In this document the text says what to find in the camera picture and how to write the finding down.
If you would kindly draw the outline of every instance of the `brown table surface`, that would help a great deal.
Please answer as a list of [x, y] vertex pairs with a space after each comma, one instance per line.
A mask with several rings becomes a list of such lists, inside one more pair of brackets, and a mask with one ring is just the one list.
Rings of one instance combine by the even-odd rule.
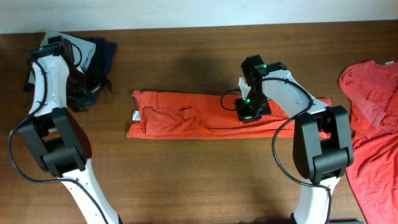
[[[88, 113], [73, 114], [93, 148], [98, 182], [124, 223], [239, 223], [288, 218], [300, 186], [286, 178], [271, 154], [271, 139], [145, 140], [126, 133], [136, 110], [133, 90], [220, 95], [242, 75], [246, 56], [283, 61], [314, 96], [349, 109], [337, 79], [349, 65], [397, 60], [398, 22], [342, 22], [192, 29], [72, 32], [119, 44], [104, 91]], [[43, 34], [0, 35], [1, 223], [84, 223], [62, 184], [19, 177], [6, 152], [7, 135], [29, 111], [22, 86], [26, 58]], [[16, 161], [26, 174], [49, 178], [17, 135]], [[277, 151], [298, 177], [292, 140]], [[364, 217], [344, 176], [333, 193], [331, 218]]]

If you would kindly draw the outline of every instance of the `cable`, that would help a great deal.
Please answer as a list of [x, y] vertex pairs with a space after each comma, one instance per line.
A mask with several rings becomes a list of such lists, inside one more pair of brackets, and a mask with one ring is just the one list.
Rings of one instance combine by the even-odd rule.
[[313, 100], [312, 100], [310, 94], [309, 94], [306, 90], [304, 90], [299, 84], [297, 84], [297, 83], [295, 83], [295, 82], [292, 82], [292, 81], [290, 81], [289, 79], [286, 79], [286, 78], [263, 78], [262, 80], [259, 80], [258, 82], [256, 82], [256, 83], [254, 84], [254, 88], [256, 88], [256, 87], [258, 86], [259, 83], [262, 83], [262, 82], [264, 82], [264, 81], [271, 81], [271, 80], [273, 80], [273, 81], [282, 81], [282, 82], [285, 82], [285, 83], [289, 83], [289, 84], [293, 85], [294, 87], [298, 88], [298, 89], [299, 89], [302, 93], [304, 93], [304, 95], [308, 98], [308, 106], [307, 106], [304, 110], [302, 110], [301, 112], [297, 113], [296, 115], [292, 116], [292, 117], [289, 118], [287, 121], [285, 121], [285, 122], [277, 129], [277, 131], [275, 132], [274, 137], [272, 137], [272, 155], [274, 156], [274, 159], [275, 159], [275, 161], [276, 161], [278, 167], [281, 169], [281, 171], [282, 171], [290, 180], [293, 180], [294, 182], [296, 182], [296, 183], [298, 183], [298, 184], [300, 184], [300, 185], [306, 186], [306, 187], [319, 187], [319, 188], [325, 189], [325, 190], [327, 191], [328, 198], [329, 198], [328, 213], [327, 213], [326, 221], [325, 221], [325, 224], [327, 224], [327, 223], [328, 223], [328, 220], [329, 220], [329, 217], [330, 217], [330, 210], [331, 210], [331, 189], [330, 189], [329, 187], [326, 187], [326, 186], [323, 186], [323, 185], [308, 184], [308, 183], [302, 182], [301, 180], [298, 180], [298, 179], [296, 179], [295, 177], [293, 177], [292, 175], [290, 175], [290, 174], [285, 170], [285, 168], [282, 166], [282, 164], [280, 163], [280, 161], [279, 161], [279, 159], [278, 159], [278, 157], [277, 157], [277, 154], [276, 154], [276, 149], [275, 149], [276, 139], [277, 139], [278, 134], [280, 133], [280, 131], [281, 131], [284, 127], [286, 127], [290, 122], [292, 122], [293, 120], [295, 120], [298, 116], [300, 116], [300, 115], [306, 113], [306, 112], [312, 107], [312, 105], [313, 105]]
[[233, 91], [241, 91], [241, 89], [240, 89], [239, 87], [236, 87], [236, 88], [233, 88], [232, 90], [227, 90], [227, 91], [225, 91], [225, 93], [222, 94], [222, 96], [221, 96], [220, 103], [221, 103], [221, 106], [222, 106], [225, 110], [228, 110], [228, 111], [239, 111], [239, 110], [241, 110], [241, 109], [244, 108], [244, 106], [245, 106], [244, 103], [243, 103], [242, 106], [240, 106], [239, 108], [233, 108], [233, 109], [232, 109], [232, 108], [227, 108], [227, 107], [225, 107], [225, 106], [224, 106], [224, 103], [223, 103], [224, 96], [225, 96], [227, 93], [231, 93], [231, 92], [233, 92]]
[[79, 51], [79, 54], [80, 54], [80, 60], [79, 60], [79, 63], [77, 63], [76, 65], [74, 65], [75, 66], [75, 68], [77, 68], [79, 65], [80, 65], [80, 63], [81, 63], [81, 60], [82, 60], [82, 58], [83, 58], [83, 55], [82, 55], [82, 53], [81, 53], [81, 50], [80, 50], [80, 48], [76, 45], [76, 44], [74, 44], [74, 43], [72, 43], [71, 42], [71, 44], [72, 44], [72, 46], [75, 46], [76, 48], [77, 48], [77, 50]]
[[44, 106], [44, 102], [45, 99], [47, 98], [47, 76], [46, 76], [46, 72], [43, 68], [43, 66], [38, 62], [38, 61], [34, 61], [34, 63], [36, 63], [39, 67], [40, 70], [42, 72], [43, 75], [43, 79], [44, 79], [44, 95], [43, 95], [43, 100], [40, 103], [39, 107], [34, 110], [33, 112], [31, 112], [28, 116], [26, 116], [22, 121], [20, 121], [17, 125], [15, 125], [14, 129], [10, 132], [10, 135], [8, 136], [8, 143], [7, 143], [7, 151], [8, 151], [8, 155], [9, 158], [11, 160], [12, 166], [14, 166], [15, 170], [17, 171], [17, 173], [25, 178], [26, 180], [33, 182], [33, 183], [59, 183], [59, 182], [71, 182], [76, 184], [79, 188], [81, 188], [81, 190], [87, 195], [87, 197], [90, 198], [90, 200], [94, 203], [94, 205], [96, 206], [96, 208], [99, 210], [102, 218], [104, 219], [105, 224], [108, 224], [108, 221], [105, 217], [104, 212], [102, 211], [100, 205], [98, 205], [98, 203], [95, 201], [95, 199], [93, 198], [93, 196], [90, 195], [90, 193], [77, 181], [77, 180], [73, 180], [73, 179], [50, 179], [50, 180], [36, 180], [33, 178], [28, 177], [26, 174], [24, 174], [20, 168], [17, 166], [15, 160], [14, 160], [14, 156], [12, 155], [12, 149], [11, 149], [11, 143], [12, 143], [12, 137], [14, 136], [15, 132], [24, 124], [26, 124], [27, 122], [29, 122], [32, 117], [38, 112], [40, 111], [43, 106]]

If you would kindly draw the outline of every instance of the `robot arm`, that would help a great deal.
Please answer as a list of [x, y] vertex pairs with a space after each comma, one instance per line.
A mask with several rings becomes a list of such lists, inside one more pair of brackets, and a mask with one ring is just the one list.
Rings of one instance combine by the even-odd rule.
[[[239, 79], [243, 95], [235, 102], [239, 120], [251, 122], [271, 114], [268, 101], [274, 100], [290, 118], [295, 118], [293, 157], [302, 182], [325, 186], [332, 193], [354, 159], [346, 110], [317, 100], [280, 62], [265, 64], [255, 55], [246, 58], [241, 68], [248, 83]], [[320, 139], [320, 131], [330, 133], [330, 138]], [[328, 202], [325, 189], [302, 186], [292, 223], [325, 223]]]
[[[95, 178], [87, 135], [67, 110], [67, 106], [74, 111], [84, 110], [81, 100], [104, 85], [101, 82], [88, 83], [95, 77], [87, 77], [80, 67], [73, 64], [72, 46], [67, 39], [54, 37], [49, 39], [49, 43], [32, 51], [36, 82], [34, 103], [29, 113], [40, 105], [42, 107], [31, 121], [19, 128], [19, 132], [42, 170], [51, 172], [60, 180], [77, 181], [94, 199], [96, 205], [77, 184], [62, 182], [87, 223], [122, 223]], [[58, 132], [60, 137], [45, 140], [44, 137], [52, 132]]]

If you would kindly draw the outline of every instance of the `crumpled red fabric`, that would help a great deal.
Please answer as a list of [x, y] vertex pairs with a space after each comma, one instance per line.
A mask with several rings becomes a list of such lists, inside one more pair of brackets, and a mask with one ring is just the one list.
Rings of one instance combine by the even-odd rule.
[[350, 186], [368, 223], [398, 223], [398, 63], [350, 66], [339, 86], [351, 101]]
[[[272, 115], [252, 123], [242, 123], [235, 111], [224, 110], [220, 96], [134, 91], [141, 120], [134, 123], [127, 137], [144, 139], [242, 139], [273, 137], [289, 117], [270, 101]], [[223, 103], [234, 108], [238, 95], [226, 95]], [[329, 99], [321, 99], [331, 105]], [[288, 124], [278, 137], [291, 138], [294, 123]]]

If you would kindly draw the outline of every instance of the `wall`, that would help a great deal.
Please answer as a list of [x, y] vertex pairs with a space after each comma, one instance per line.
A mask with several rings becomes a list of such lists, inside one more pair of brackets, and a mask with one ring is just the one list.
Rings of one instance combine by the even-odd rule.
[[2, 0], [0, 33], [398, 19], [397, 0]]

